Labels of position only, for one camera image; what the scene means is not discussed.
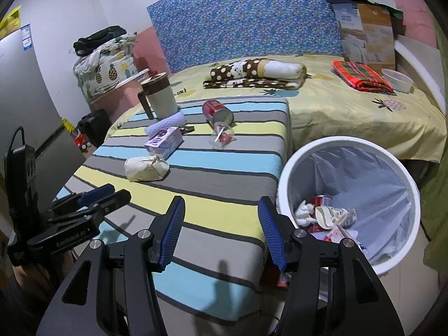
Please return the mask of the person left hand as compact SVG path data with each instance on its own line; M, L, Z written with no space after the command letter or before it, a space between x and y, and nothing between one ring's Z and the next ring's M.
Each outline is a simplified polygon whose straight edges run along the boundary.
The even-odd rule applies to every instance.
M29 267L14 266L17 283L26 292L39 298L52 298L62 281L72 269L77 257L72 250L47 259L43 264Z

